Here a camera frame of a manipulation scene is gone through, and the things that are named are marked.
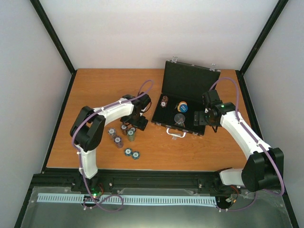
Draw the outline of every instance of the orange tabletop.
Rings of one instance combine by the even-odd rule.
[[[117,101],[123,95],[136,95],[147,79],[154,80],[149,92],[151,109],[145,113],[149,120],[146,129],[136,131],[134,142],[121,134],[119,120],[109,123],[104,129],[102,141],[97,148],[96,163],[99,169],[167,170],[167,171],[215,171],[227,167],[243,168],[246,158],[232,136],[223,128],[214,133],[206,127],[204,136],[186,134],[185,138],[172,139],[166,128],[151,123],[162,89],[163,69],[79,69],[66,104],[66,108],[47,163],[48,168],[78,168],[79,159],[71,145],[69,131],[83,106],[101,107]],[[221,77],[235,81],[234,70],[221,70]],[[236,91],[230,81],[222,81],[217,91],[223,102],[236,100]],[[240,97],[239,111],[249,123],[244,100]],[[118,149],[111,141],[107,130],[114,127],[123,138],[124,146]],[[138,160],[127,157],[124,148],[139,151]]]

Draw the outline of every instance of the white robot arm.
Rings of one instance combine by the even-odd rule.
[[[140,130],[144,130],[148,120],[142,116],[147,105],[151,102],[148,95],[127,102],[128,99],[133,98],[126,95],[118,100],[118,104],[103,110],[103,107],[91,109],[88,106],[83,107],[73,124],[70,135],[73,136],[75,130],[79,125],[92,113],[97,113],[96,117],[92,118],[91,127],[84,125],[75,137],[75,146],[81,153],[82,168],[79,168],[80,173],[83,169],[85,177],[91,179],[98,171],[96,165],[96,148],[99,145],[104,126],[108,123],[121,118],[124,123],[130,123]]]
[[[218,126],[225,128],[242,149],[247,163],[243,169],[226,169],[219,172],[222,184],[246,187],[257,191],[276,186],[280,181],[271,161],[275,162],[280,175],[283,176],[284,155],[279,148],[271,148],[244,121],[240,112],[232,103],[222,103],[216,90],[203,95],[206,106],[202,125],[210,125],[217,132]]]

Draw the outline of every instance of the purple cable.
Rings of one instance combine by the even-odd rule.
[[[239,121],[239,116],[238,116],[238,99],[239,99],[239,94],[238,94],[238,85],[237,83],[230,77],[222,77],[219,80],[217,80],[215,83],[213,83],[213,85],[210,87],[210,90],[213,89],[213,87],[215,87],[215,85],[217,83],[219,83],[222,80],[229,80],[231,82],[233,82],[234,86],[236,87],[236,91],[237,91],[237,101],[236,101],[236,116],[237,116],[237,120]]]
[[[236,91],[237,91],[236,117],[237,117],[237,120],[239,121],[239,120],[240,120],[240,118],[239,118],[239,116],[238,116],[239,92],[238,92],[238,85],[237,85],[237,83],[236,83],[232,78],[229,78],[229,77],[222,77],[221,79],[217,80],[217,81],[211,86],[210,90],[211,90],[218,82],[220,82],[220,81],[222,81],[222,80],[225,80],[225,79],[227,79],[227,80],[233,82],[233,84],[235,85],[235,88],[236,88]],[[240,123],[241,126],[244,128],[244,130],[250,135],[250,137],[251,137],[256,143],[258,143],[258,139],[251,133],[251,131],[250,131],[242,122],[239,122],[239,123]],[[267,158],[269,159],[270,163],[271,163],[272,166],[274,167],[274,170],[275,170],[275,172],[276,172],[276,174],[277,174],[277,176],[278,176],[278,179],[279,179],[280,185],[281,185],[281,192],[278,193],[278,194],[277,194],[277,193],[273,193],[273,192],[271,192],[271,191],[269,191],[269,190],[266,190],[266,189],[265,189],[265,191],[267,191],[267,192],[269,192],[269,193],[271,193],[271,194],[273,194],[273,195],[282,196],[282,195],[284,194],[284,192],[285,192],[285,185],[284,185],[284,181],[283,181],[282,175],[280,174],[280,171],[279,171],[279,169],[277,168],[277,166],[276,166],[276,164],[275,164],[275,161],[271,158],[270,154],[269,154],[268,151],[265,149],[265,147],[264,147],[263,145],[261,145],[261,144],[258,144],[258,146],[263,150],[263,152],[266,154]],[[257,194],[256,194],[254,200],[253,200],[248,206],[246,206],[246,207],[244,207],[244,208],[241,208],[241,209],[230,210],[230,211],[240,211],[240,210],[246,209],[246,208],[250,207],[251,205],[253,205],[253,203],[256,201],[256,199],[257,199]]]
[[[112,106],[114,106],[114,105],[124,104],[124,103],[130,102],[130,101],[136,100],[136,99],[138,99],[138,98],[144,96],[145,94],[147,94],[147,93],[151,90],[151,88],[153,87],[154,81],[153,81],[153,80],[147,80],[147,81],[145,81],[145,82],[142,84],[141,88],[142,88],[147,82],[151,82],[151,86],[147,89],[147,91],[143,92],[143,93],[140,94],[139,96],[134,97],[134,98],[132,98],[132,99],[130,99],[130,100],[125,100],[125,101],[122,101],[121,103],[117,101],[117,102],[114,102],[114,103],[111,103],[111,104],[108,104],[108,105],[104,106],[103,109],[100,109],[100,110],[98,110],[98,111],[92,113],[91,115],[89,115],[89,116],[88,116],[88,117],[79,125],[79,127],[76,129],[76,131],[75,131],[74,134],[73,134],[73,137],[72,137],[72,146],[73,146],[74,148],[76,148],[77,151],[78,151],[78,156],[79,156],[79,167],[80,167],[80,169],[81,169],[81,174],[82,174],[82,177],[83,177],[83,180],[84,180],[84,183],[85,183],[85,188],[86,188],[88,194],[90,195],[92,201],[95,203],[95,206],[93,206],[92,208],[99,207],[100,209],[102,209],[102,210],[104,210],[104,211],[107,211],[107,212],[117,212],[117,211],[119,211],[119,210],[123,207],[123,205],[124,205],[124,201],[123,201],[123,200],[124,200],[124,199],[123,199],[120,195],[117,195],[117,194],[115,194],[115,195],[110,195],[110,196],[106,197],[104,200],[102,200],[102,201],[99,202],[99,203],[94,199],[94,197],[93,197],[93,195],[92,195],[92,193],[91,193],[91,191],[90,191],[90,188],[89,188],[89,186],[88,186],[88,184],[87,184],[87,182],[86,182],[85,171],[84,171],[84,169],[83,169],[83,164],[82,164],[82,160],[81,160],[81,152],[80,152],[80,149],[74,144],[76,135],[78,134],[78,132],[80,131],[80,129],[86,124],[86,122],[87,122],[88,120],[90,120],[91,118],[93,118],[95,115],[97,115],[99,112],[104,111],[104,110],[106,110],[106,109],[108,109],[108,108],[110,108],[110,107],[112,107]],[[110,198],[110,197],[119,197],[119,198],[121,199],[122,204],[121,204],[121,207],[120,207],[119,209],[116,209],[116,210],[107,210],[107,209],[104,209],[103,207],[101,207],[101,206],[99,205],[100,203],[103,203],[105,200],[107,200],[107,199]]]

